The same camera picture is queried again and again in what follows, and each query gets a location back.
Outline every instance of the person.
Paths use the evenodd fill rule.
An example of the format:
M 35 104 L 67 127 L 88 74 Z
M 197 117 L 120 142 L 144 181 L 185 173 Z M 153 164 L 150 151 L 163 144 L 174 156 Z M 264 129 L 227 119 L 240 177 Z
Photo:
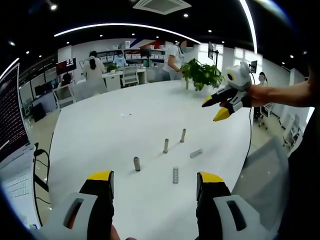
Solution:
M 64 86 L 69 85 L 71 83 L 71 81 L 72 81 L 71 74 L 68 72 L 65 73 L 62 77 L 62 81 L 58 84 L 58 87 L 57 87 L 56 94 L 57 94 L 58 99 L 62 100 L 62 99 L 69 98 L 71 96 L 69 88 L 64 87 Z
M 97 52 L 92 51 L 89 55 L 89 61 L 83 66 L 83 75 L 87 81 L 102 80 L 102 74 L 105 73 L 105 65 L 97 58 Z
M 260 86 L 267 86 L 268 85 L 267 77 L 266 77 L 266 75 L 265 75 L 265 73 L 263 71 L 260 72 L 260 74 L 259 74 L 259 81 L 260 81 L 260 83 L 258 85 L 260 85 Z M 260 117 L 260 109 L 261 109 L 260 106 L 254 107 L 253 119 L 255 121 L 257 121 L 259 119 L 259 117 Z
M 169 47 L 164 57 L 164 66 L 162 68 L 162 80 L 180 80 L 182 78 L 181 67 L 184 64 L 185 55 L 192 50 L 187 47 L 187 41 L 177 42 Z
M 114 56 L 113 63 L 116 64 L 116 66 L 119 68 L 123 68 L 128 65 L 122 53 L 119 53 L 117 56 Z
M 71 83 L 72 76 L 70 73 L 65 73 L 62 77 L 62 81 L 58 84 L 58 88 L 64 87 Z
M 289 87 L 252 85 L 247 91 L 253 107 L 267 103 L 315 107 L 298 148 L 288 158 L 289 195 L 277 240 L 304 236 L 312 239 L 317 226 L 318 167 L 320 160 L 320 73 L 316 52 L 308 51 L 309 79 Z

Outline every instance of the metal spring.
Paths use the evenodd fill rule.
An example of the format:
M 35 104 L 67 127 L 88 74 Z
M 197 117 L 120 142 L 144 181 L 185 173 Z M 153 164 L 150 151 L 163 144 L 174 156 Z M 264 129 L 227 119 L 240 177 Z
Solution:
M 195 158 L 196 156 L 202 154 L 204 151 L 202 149 L 199 149 L 197 151 L 194 151 L 193 153 L 190 154 L 190 158 Z
M 133 158 L 134 168 L 137 172 L 140 171 L 140 160 L 137 156 Z
M 173 168 L 173 183 L 177 184 L 179 182 L 179 168 L 175 166 Z

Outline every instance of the black hair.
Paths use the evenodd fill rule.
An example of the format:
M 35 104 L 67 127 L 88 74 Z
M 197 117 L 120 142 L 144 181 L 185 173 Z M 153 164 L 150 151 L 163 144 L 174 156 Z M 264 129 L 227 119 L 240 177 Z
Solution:
M 259 76 L 260 76 L 260 75 L 264 76 L 265 81 L 268 82 L 268 79 L 267 79 L 267 77 L 266 77 L 266 75 L 265 75 L 265 73 L 264 73 L 263 71 L 259 73 Z
M 96 51 L 92 51 L 92 52 L 90 52 L 90 55 L 89 55 L 89 57 L 97 57 L 97 52 Z M 92 69 L 92 70 L 95 70 L 96 69 L 96 67 L 97 67 L 97 64 L 96 64 L 96 60 L 93 58 L 93 59 L 90 59 L 90 61 L 89 61 L 89 63 L 90 63 L 90 68 Z
M 71 83 L 71 74 L 70 73 L 66 73 L 65 75 L 63 75 L 62 80 L 63 81 L 61 83 L 61 87 L 70 84 Z

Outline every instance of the green leaves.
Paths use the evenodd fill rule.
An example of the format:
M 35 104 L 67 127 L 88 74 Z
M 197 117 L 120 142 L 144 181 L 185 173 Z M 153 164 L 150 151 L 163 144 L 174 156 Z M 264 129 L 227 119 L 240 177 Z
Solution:
M 182 75 L 186 80 L 192 79 L 196 91 L 201 91 L 204 85 L 219 87 L 224 79 L 221 71 L 216 66 L 202 64 L 195 58 L 181 67 Z

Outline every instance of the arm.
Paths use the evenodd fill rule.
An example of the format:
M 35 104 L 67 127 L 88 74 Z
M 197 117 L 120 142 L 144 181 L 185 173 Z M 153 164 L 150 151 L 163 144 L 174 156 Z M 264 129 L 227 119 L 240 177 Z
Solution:
M 176 72 L 180 71 L 180 68 L 178 68 L 176 65 L 176 57 L 174 55 L 169 55 L 168 65 Z
M 85 64 L 84 64 L 84 66 L 83 66 L 83 76 L 85 77 L 85 78 L 87 78 L 87 63 L 88 62 L 86 62 Z
M 309 80 L 289 87 L 252 86 L 247 93 L 252 97 L 252 106 L 266 103 L 284 104 L 293 107 L 310 107 L 315 103 L 319 84 L 315 81 L 312 71 Z
M 102 63 L 102 61 L 99 58 L 95 59 L 98 62 L 98 68 L 101 70 L 102 74 L 105 73 L 105 65 Z

